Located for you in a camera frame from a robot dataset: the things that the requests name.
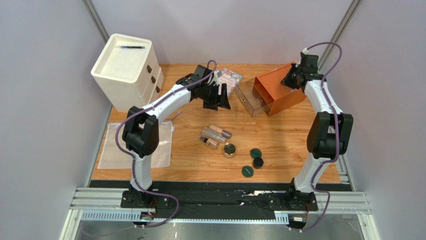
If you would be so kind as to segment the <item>peach foundation bottle grey cap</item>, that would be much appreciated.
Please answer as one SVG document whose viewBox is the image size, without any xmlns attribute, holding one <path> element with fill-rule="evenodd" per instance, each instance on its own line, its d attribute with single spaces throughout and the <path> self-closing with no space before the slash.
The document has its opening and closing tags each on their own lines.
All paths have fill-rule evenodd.
<svg viewBox="0 0 426 240">
<path fill-rule="evenodd" d="M 226 139 L 230 139 L 232 137 L 232 134 L 229 131 L 227 131 L 227 130 L 225 130 L 225 129 L 217 126 L 217 125 L 210 124 L 209 128 L 216 131 L 217 133 L 221 134 Z"/>
</svg>

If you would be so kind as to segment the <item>clear glitter bottle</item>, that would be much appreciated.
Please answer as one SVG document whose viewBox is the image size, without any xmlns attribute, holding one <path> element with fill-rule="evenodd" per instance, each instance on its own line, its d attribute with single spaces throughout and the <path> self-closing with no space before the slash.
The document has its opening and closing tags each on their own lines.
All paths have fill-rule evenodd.
<svg viewBox="0 0 426 240">
<path fill-rule="evenodd" d="M 213 129 L 211 129 L 211 128 L 209 128 L 209 127 L 204 127 L 202 130 L 201 130 L 201 135 L 202 136 L 204 136 L 204 137 L 207 137 L 207 138 L 209 138 L 209 139 L 212 139 L 212 140 L 214 140 L 214 141 L 216 141 L 216 142 L 219 142 L 219 143 L 225 143 L 226 142 L 226 138 L 225 137 L 223 137 L 220 133 L 218 133 L 218 132 L 216 132 L 216 131 L 214 131 Z"/>
</svg>

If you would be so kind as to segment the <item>clear acrylic drawer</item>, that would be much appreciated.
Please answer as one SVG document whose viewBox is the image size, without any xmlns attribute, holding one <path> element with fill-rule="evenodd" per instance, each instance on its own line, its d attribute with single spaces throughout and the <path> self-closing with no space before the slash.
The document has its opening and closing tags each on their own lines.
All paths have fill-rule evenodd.
<svg viewBox="0 0 426 240">
<path fill-rule="evenodd" d="M 238 84 L 235 93 L 251 117 L 270 113 L 272 103 L 267 103 L 255 88 L 254 78 Z"/>
</svg>

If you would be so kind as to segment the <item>small peach bottle black cap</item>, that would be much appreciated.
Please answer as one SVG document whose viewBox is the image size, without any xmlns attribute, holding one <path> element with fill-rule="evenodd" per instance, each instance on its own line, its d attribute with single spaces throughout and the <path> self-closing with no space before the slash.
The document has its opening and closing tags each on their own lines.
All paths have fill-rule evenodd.
<svg viewBox="0 0 426 240">
<path fill-rule="evenodd" d="M 199 140 L 203 143 L 205 143 L 206 146 L 208 146 L 211 149 L 216 150 L 218 148 L 219 143 L 211 138 L 200 136 Z"/>
</svg>

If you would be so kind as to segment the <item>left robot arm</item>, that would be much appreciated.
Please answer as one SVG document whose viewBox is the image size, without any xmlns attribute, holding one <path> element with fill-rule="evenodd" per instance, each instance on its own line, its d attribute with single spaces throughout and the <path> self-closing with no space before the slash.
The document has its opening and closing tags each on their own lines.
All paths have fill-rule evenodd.
<svg viewBox="0 0 426 240">
<path fill-rule="evenodd" d="M 147 204 L 154 195 L 152 186 L 151 158 L 160 143 L 160 124 L 178 108 L 194 99 L 201 99 L 203 108 L 218 110 L 231 108 L 228 85 L 218 83 L 214 70 L 198 65 L 194 73 L 179 80 L 159 99 L 142 108 L 133 106 L 120 125 L 123 128 L 124 152 L 132 157 L 129 190 L 123 193 L 126 201 Z"/>
</svg>

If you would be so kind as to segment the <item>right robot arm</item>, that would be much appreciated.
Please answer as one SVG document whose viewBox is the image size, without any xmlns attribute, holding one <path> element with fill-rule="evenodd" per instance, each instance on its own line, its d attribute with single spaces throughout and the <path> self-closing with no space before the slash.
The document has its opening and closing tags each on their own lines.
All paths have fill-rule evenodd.
<svg viewBox="0 0 426 240">
<path fill-rule="evenodd" d="M 286 191 L 287 202 L 298 205 L 313 202 L 316 185 L 325 169 L 346 153 L 354 122 L 353 116 L 344 113 L 333 100 L 327 75 L 318 72 L 318 55 L 309 54 L 305 48 L 300 57 L 281 82 L 302 90 L 316 114 L 306 141 L 308 157 Z"/>
</svg>

